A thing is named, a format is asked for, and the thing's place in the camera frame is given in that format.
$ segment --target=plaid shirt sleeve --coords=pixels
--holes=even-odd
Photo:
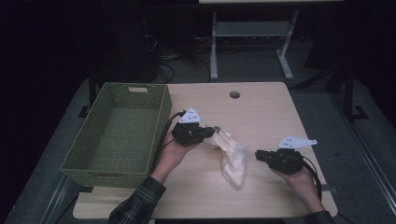
[[[108,223],[149,223],[154,208],[165,190],[164,185],[149,176],[129,199],[111,212]]]

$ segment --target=white cloth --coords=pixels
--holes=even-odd
[[[238,189],[244,187],[246,148],[223,129],[219,129],[219,132],[214,133],[212,137],[206,138],[204,143],[222,149],[224,158],[221,162],[221,172],[224,178]]]

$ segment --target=green wicker basket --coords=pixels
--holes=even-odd
[[[105,83],[61,170],[84,186],[138,187],[171,107],[166,85]]]

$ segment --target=basket handle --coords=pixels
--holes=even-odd
[[[148,93],[149,89],[146,87],[134,87],[134,86],[129,86],[128,87],[129,92],[143,92],[143,93]]]

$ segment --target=table leg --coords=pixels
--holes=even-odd
[[[210,52],[210,78],[218,80],[218,59],[216,58],[216,11],[213,12],[212,21],[212,50]]]
[[[297,21],[297,16],[298,16],[298,10],[293,11],[291,20],[289,22],[288,30],[286,31],[285,43],[283,44],[281,49],[276,50],[276,56],[279,59],[280,65],[282,66],[282,70],[283,70],[283,73],[285,74],[286,79],[293,79],[293,74],[291,73],[291,70],[289,68],[288,61],[285,58],[285,55],[286,55],[286,51],[289,46],[291,35],[293,34],[294,25],[295,25],[295,22]]]

